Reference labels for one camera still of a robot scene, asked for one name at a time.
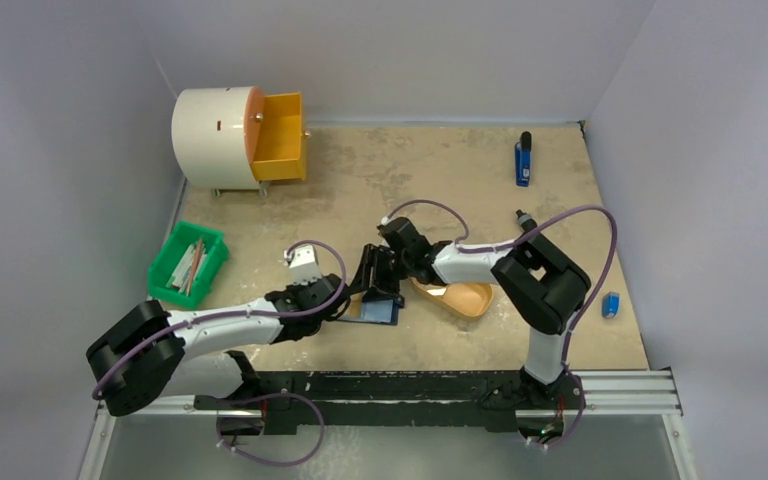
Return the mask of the blue leather card holder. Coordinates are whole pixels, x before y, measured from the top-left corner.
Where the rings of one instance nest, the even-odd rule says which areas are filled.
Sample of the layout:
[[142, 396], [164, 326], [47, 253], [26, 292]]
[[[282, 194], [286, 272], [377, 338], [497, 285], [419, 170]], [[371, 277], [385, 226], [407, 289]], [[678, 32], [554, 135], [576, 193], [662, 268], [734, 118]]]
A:
[[395, 326], [403, 304], [397, 299], [364, 300], [360, 294], [349, 298], [337, 320], [341, 322]]

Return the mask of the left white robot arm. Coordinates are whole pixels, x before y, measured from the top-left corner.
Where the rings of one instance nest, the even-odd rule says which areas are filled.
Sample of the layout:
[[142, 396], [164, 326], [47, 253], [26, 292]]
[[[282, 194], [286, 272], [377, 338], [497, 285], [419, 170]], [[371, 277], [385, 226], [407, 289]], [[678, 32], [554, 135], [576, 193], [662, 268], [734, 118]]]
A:
[[202, 311], [165, 310], [156, 300], [138, 303], [95, 340], [86, 358], [95, 377], [92, 397], [113, 416], [135, 413], [164, 396], [184, 395], [186, 370], [218, 352], [208, 366], [228, 374], [197, 391], [244, 409], [257, 399], [258, 382], [243, 372], [235, 347], [297, 341], [332, 320], [351, 294], [335, 274], [306, 285], [289, 285], [252, 302]]

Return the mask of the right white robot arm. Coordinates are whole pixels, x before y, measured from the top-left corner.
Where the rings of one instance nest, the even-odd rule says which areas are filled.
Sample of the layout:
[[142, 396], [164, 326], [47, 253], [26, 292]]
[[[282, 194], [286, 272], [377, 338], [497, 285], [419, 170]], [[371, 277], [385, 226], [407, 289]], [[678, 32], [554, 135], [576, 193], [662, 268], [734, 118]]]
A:
[[397, 302], [406, 279], [438, 287], [497, 285], [530, 327], [524, 399], [544, 407], [559, 396], [564, 337], [591, 287], [589, 276], [572, 259], [535, 228], [523, 240], [478, 246], [432, 243], [405, 217], [379, 226], [378, 232], [381, 241], [365, 245], [349, 295]]

